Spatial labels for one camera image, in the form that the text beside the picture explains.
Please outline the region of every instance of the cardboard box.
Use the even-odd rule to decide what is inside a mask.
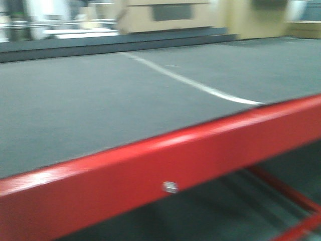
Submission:
[[[288,0],[219,0],[217,26],[238,39],[280,37],[286,33]]]
[[[297,38],[321,39],[321,21],[288,22],[288,34]]]
[[[118,0],[121,34],[210,27],[209,0]]]

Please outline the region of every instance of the red frame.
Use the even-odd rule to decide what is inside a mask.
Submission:
[[[307,198],[289,185],[275,178],[260,167],[249,167],[248,170],[255,176],[262,179],[265,183],[279,191],[281,194],[289,198],[291,201],[312,213],[311,216],[305,218],[298,225],[290,228],[271,241],[296,241],[304,236],[309,235],[311,231],[315,230],[321,225],[320,205],[313,202],[311,199]]]
[[[3,241],[52,240],[321,138],[321,95],[0,180]]]

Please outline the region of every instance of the white stripe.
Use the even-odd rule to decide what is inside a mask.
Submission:
[[[192,79],[189,79],[187,77],[184,77],[182,75],[179,75],[179,74],[176,74],[176,73],[173,73],[173,72],[170,72],[168,71],[167,69],[151,62],[151,61],[148,61],[148,60],[145,60],[143,58],[140,58],[136,55],[133,55],[133,54],[129,54],[129,53],[125,53],[125,52],[119,52],[119,54],[121,55],[124,55],[124,56],[127,56],[131,59],[134,59],[146,66],[148,66],[149,68],[152,68],[153,70],[156,70],[157,72],[161,73],[161,74],[164,74],[164,75],[167,75],[175,80],[178,80],[179,82],[182,82],[184,84],[187,84],[191,87],[194,87],[196,89],[199,89],[199,90],[202,90],[208,94],[211,94],[211,95],[214,95],[216,97],[219,97],[219,98],[222,98],[222,99],[226,99],[226,100],[229,100],[229,101],[233,101],[233,102],[237,102],[237,103],[243,103],[243,104],[252,104],[252,105],[261,105],[261,104],[264,104],[262,102],[256,102],[256,101],[252,101],[252,100],[248,100],[248,99],[243,99],[243,98],[239,98],[239,97],[236,97],[236,96],[233,96],[233,95],[230,95],[228,93],[224,93],[218,89],[214,89],[214,88],[211,88],[211,87],[208,87],[206,85],[203,85],[197,81],[194,81]]]

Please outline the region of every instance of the red crossbar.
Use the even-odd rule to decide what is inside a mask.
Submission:
[[[0,180],[3,241],[52,240],[321,138],[321,95]]]
[[[279,237],[274,238],[271,241],[296,241],[304,236],[308,235],[311,231],[315,230],[321,225],[321,206],[313,202],[311,199],[304,196],[302,193],[296,191],[289,185],[283,183],[279,179],[275,178],[264,169],[253,166],[248,170],[255,176],[262,179],[265,183],[279,191],[282,195],[289,198],[302,208],[313,212],[310,217],[307,217],[301,221],[298,225],[290,228]]]
[[[304,236],[307,236],[311,231],[318,228],[321,224],[321,214],[316,213],[310,217],[307,217],[297,226],[289,229],[287,232],[281,234],[279,237],[272,239],[271,241],[298,241]]]

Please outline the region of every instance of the gray carpeted surface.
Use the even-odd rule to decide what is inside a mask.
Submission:
[[[134,52],[267,103],[320,93],[320,53],[320,40],[291,38]],[[253,107],[119,54],[0,64],[0,105],[0,178]]]

